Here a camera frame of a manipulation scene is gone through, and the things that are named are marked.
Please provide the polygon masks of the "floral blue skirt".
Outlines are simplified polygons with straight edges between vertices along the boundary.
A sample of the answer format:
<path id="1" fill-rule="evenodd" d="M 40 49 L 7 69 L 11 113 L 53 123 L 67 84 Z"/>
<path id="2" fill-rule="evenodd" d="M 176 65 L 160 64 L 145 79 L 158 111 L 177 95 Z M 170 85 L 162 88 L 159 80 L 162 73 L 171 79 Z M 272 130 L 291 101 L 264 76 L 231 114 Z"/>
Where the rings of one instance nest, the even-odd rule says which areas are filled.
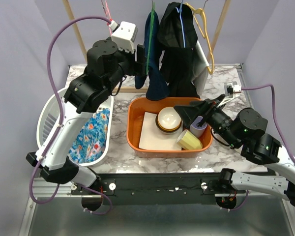
<path id="1" fill-rule="evenodd" d="M 90 163 L 102 156 L 106 147 L 109 118 L 110 109 L 104 109 L 85 123 L 68 153 L 74 163 Z"/>

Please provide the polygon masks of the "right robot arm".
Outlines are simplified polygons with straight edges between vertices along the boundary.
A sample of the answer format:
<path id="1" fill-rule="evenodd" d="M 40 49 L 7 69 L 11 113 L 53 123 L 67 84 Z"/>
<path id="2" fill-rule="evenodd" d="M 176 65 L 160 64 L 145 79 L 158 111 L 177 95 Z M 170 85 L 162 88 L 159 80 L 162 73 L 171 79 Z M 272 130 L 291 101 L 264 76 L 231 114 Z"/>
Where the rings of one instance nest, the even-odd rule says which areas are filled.
<path id="1" fill-rule="evenodd" d="M 222 94 L 215 99 L 175 105 L 174 109 L 186 127 L 202 116 L 202 122 L 207 123 L 231 149 L 241 149 L 240 154 L 246 160 L 278 174 L 258 176 L 223 168 L 213 189 L 223 193 L 237 190 L 265 193 L 287 200 L 295 207 L 295 164 L 287 148 L 266 132 L 267 119 L 253 108 L 244 108 L 231 119 L 222 110 L 225 99 Z"/>

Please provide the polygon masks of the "green hanger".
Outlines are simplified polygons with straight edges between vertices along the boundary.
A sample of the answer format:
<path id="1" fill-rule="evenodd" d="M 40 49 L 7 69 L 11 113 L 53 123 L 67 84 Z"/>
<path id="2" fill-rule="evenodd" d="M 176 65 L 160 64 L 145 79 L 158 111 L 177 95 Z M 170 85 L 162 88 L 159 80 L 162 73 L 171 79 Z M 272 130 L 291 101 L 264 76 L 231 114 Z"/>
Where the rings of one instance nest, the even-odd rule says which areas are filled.
<path id="1" fill-rule="evenodd" d="M 146 63 L 146 75 L 148 75 L 149 60 L 150 60 L 150 51 L 151 51 L 151 41 L 152 41 L 152 31 L 154 24 L 154 12 L 155 12 L 155 2 L 152 0 L 152 8 L 150 13 L 150 27 L 149 27 L 149 38 L 148 38 L 148 51 L 147 51 L 147 63 Z"/>

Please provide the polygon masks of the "pink wire hanger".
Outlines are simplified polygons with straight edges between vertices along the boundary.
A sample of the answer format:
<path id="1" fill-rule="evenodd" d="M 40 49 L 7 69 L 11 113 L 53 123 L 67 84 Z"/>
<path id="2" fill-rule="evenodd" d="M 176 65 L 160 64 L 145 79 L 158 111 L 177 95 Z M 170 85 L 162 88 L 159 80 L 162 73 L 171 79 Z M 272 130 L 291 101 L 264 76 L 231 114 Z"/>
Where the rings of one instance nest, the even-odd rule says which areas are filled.
<path id="1" fill-rule="evenodd" d="M 101 4 L 102 4 L 102 8 L 104 10 L 104 14 L 108 19 L 111 19 L 111 14 L 110 14 L 110 10 L 109 10 L 109 6 L 106 0 L 101 0 Z"/>

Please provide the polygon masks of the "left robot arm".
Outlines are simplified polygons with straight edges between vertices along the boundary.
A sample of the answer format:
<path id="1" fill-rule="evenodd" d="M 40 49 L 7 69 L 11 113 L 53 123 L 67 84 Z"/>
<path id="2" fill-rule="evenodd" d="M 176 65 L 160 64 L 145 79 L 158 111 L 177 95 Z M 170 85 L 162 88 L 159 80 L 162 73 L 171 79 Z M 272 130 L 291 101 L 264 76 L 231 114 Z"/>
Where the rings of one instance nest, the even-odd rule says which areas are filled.
<path id="1" fill-rule="evenodd" d="M 80 166 L 69 159 L 69 150 L 78 133 L 111 95 L 125 75 L 145 73 L 145 50 L 138 45 L 134 52 L 118 48 L 111 39 L 95 42 L 87 52 L 87 66 L 84 73 L 72 80 L 61 100 L 63 113 L 59 132 L 46 154 L 45 147 L 58 128 L 54 125 L 44 145 L 36 152 L 29 152 L 26 160 L 42 169 L 41 175 L 47 182 L 82 185 L 88 194 L 99 189 L 98 175 L 90 168 Z"/>

